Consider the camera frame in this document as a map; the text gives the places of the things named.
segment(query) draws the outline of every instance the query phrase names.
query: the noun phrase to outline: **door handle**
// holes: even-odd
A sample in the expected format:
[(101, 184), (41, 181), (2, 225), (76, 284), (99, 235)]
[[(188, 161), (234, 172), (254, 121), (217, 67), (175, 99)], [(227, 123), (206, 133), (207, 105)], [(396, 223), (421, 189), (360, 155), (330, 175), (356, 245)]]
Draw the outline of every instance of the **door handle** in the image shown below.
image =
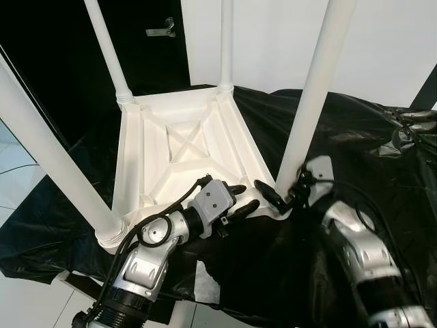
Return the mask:
[(175, 38), (176, 33), (174, 31), (175, 23), (173, 17), (169, 17), (164, 22), (164, 29), (146, 29), (147, 36), (169, 36)]

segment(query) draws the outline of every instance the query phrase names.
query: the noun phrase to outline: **black door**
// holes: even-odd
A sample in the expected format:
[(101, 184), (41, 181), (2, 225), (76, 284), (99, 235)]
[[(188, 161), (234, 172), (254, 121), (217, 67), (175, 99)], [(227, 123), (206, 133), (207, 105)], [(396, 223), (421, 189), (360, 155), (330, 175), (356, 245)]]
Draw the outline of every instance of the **black door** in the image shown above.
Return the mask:
[[(190, 85), (180, 0), (99, 1), (134, 95)], [(175, 38), (147, 37), (173, 17)], [(115, 90), (81, 0), (8, 1), (0, 45), (68, 148), (115, 105)]]

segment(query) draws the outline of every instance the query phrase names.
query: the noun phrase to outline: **wrinkled black plastic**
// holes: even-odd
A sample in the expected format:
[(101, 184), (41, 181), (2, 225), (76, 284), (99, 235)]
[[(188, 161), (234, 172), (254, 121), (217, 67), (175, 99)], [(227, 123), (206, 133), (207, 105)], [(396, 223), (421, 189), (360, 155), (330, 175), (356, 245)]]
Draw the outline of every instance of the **wrinkled black plastic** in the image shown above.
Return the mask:
[[(300, 90), (234, 92), (274, 177), (300, 95)], [(113, 192), (119, 121), (115, 109), (71, 151), (107, 204)], [(308, 155), (329, 155), (335, 178), (359, 186), (383, 209), (434, 322), (436, 149), (435, 113), (411, 113), (329, 94)], [(384, 232), (380, 236), (388, 242)], [(305, 210), (286, 221), (248, 219), (230, 229), (225, 239), (213, 236), (178, 247), (161, 297), (194, 298), (197, 259), (221, 286), (216, 307), (240, 320), (265, 327), (358, 327), (346, 279)], [(68, 269), (102, 279), (110, 261), (87, 222), (49, 178), (0, 229), (0, 268), (8, 277), (49, 283)]]

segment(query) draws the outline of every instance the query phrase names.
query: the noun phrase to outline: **floor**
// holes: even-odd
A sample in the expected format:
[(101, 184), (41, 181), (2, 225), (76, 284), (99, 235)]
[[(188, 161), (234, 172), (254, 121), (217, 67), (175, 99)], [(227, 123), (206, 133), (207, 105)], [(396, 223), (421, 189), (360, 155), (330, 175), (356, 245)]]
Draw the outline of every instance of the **floor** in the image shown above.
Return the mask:
[[(0, 121), (0, 226), (44, 177), (39, 167)], [(67, 284), (49, 285), (10, 279), (0, 273), (2, 327), (70, 328), (74, 315), (92, 300)], [(177, 302), (168, 326), (147, 322), (145, 328), (245, 328), (230, 316), (191, 302)]]

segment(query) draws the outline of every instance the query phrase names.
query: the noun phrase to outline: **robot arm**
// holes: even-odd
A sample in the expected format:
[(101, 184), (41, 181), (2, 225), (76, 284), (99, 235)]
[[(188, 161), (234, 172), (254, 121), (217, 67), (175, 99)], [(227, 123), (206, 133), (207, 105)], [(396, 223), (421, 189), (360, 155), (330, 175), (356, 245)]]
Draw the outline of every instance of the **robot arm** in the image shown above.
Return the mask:
[(182, 200), (179, 200), (170, 206), (168, 214), (159, 213), (132, 229), (137, 230), (138, 241), (133, 244), (127, 241), (131, 245), (126, 259), (121, 266), (117, 265), (117, 258), (114, 259), (111, 268), (111, 272), (117, 275), (104, 285), (101, 297), (88, 314), (81, 312), (76, 315), (73, 327), (142, 327), (158, 297), (167, 273), (168, 257), (175, 247), (198, 236), (208, 238), (218, 219), (218, 224), (228, 224), (247, 216), (259, 206), (259, 201), (253, 200), (227, 216), (228, 210), (236, 203), (235, 195), (244, 192), (245, 186), (230, 187), (210, 176), (199, 179), (197, 185), (202, 187), (201, 191), (187, 208), (183, 209)]
[(368, 327), (434, 327), (423, 307), (405, 291), (401, 271), (374, 233), (371, 219), (336, 199), (331, 193), (334, 183), (330, 158), (321, 156), (301, 169), (288, 200), (282, 200), (262, 182), (257, 182), (257, 188), (271, 204), (279, 204), (279, 212), (302, 206), (315, 213), (350, 279), (356, 305)]

